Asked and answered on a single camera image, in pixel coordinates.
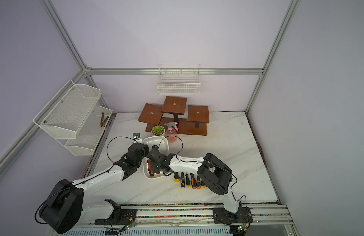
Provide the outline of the black orange hex-collar screwdriver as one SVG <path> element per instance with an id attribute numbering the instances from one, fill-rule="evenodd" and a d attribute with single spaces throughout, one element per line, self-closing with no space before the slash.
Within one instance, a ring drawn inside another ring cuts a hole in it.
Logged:
<path id="1" fill-rule="evenodd" d="M 195 176 L 193 173 L 190 174 L 190 177 L 191 177 L 191 186 L 193 189 L 196 189 L 196 180 L 195 180 Z"/>

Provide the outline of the black orange-band screwdriver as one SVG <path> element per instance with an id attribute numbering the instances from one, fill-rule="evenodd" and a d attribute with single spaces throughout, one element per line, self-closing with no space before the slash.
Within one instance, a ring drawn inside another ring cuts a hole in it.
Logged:
<path id="1" fill-rule="evenodd" d="M 197 187 L 197 189 L 201 188 L 201 180 L 200 180 L 199 176 L 197 176 L 197 179 L 196 179 L 196 187 Z"/>

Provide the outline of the long yellow-dotted flathead screwdriver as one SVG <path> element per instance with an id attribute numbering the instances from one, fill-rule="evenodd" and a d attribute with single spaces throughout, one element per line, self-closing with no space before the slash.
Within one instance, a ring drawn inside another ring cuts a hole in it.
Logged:
<path id="1" fill-rule="evenodd" d="M 185 176 L 183 172 L 181 172 L 180 186 L 181 188 L 185 188 Z"/>

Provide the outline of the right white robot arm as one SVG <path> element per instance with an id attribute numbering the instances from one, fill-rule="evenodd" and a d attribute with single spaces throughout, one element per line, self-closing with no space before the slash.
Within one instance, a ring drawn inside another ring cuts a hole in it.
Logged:
<path id="1" fill-rule="evenodd" d="M 207 153 L 204 157 L 191 158 L 174 153 L 165 155 L 153 148 L 147 158 L 162 172 L 195 174 L 209 190 L 221 196 L 223 206 L 212 209 L 214 223 L 231 225 L 253 222 L 250 209 L 244 207 L 232 192 L 232 181 L 237 180 L 233 171 L 214 154 Z"/>

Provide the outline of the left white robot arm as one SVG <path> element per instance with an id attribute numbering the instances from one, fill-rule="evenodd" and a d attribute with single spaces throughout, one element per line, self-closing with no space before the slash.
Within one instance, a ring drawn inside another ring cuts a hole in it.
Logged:
<path id="1" fill-rule="evenodd" d="M 42 224 L 49 225 L 58 234 L 66 233 L 78 223 L 90 221 L 95 225 L 131 224 L 135 210 L 122 210 L 110 198 L 97 204 L 87 204 L 85 201 L 100 190 L 134 174 L 147 154 L 148 145 L 133 143 L 128 152 L 107 170 L 72 182 L 66 179 L 57 182 L 48 198 L 36 210 L 35 219 L 41 218 Z"/>

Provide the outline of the stubby black yellow screwdriver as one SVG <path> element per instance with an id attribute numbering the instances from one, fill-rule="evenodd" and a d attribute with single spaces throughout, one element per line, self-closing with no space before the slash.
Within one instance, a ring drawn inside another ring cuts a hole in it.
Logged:
<path id="1" fill-rule="evenodd" d="M 178 172 L 174 172 L 174 181 L 176 183 L 180 182 L 180 175 Z"/>

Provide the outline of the white plastic storage box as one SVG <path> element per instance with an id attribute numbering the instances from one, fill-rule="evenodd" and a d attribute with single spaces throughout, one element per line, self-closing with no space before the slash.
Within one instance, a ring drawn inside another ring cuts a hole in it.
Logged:
<path id="1" fill-rule="evenodd" d="M 170 153 L 169 149 L 169 143 L 167 139 L 164 139 L 164 136 L 152 136 L 148 137 L 142 140 L 143 144 L 146 144 L 149 148 L 149 150 L 152 150 L 153 148 L 156 148 L 159 152 L 161 152 L 164 155 L 168 155 Z M 149 173 L 149 165 L 148 165 L 148 159 L 144 158 L 142 160 L 142 170 L 143 174 L 147 179 L 158 179 L 163 178 L 163 172 L 159 171 L 158 173 L 153 174 L 153 176 Z"/>

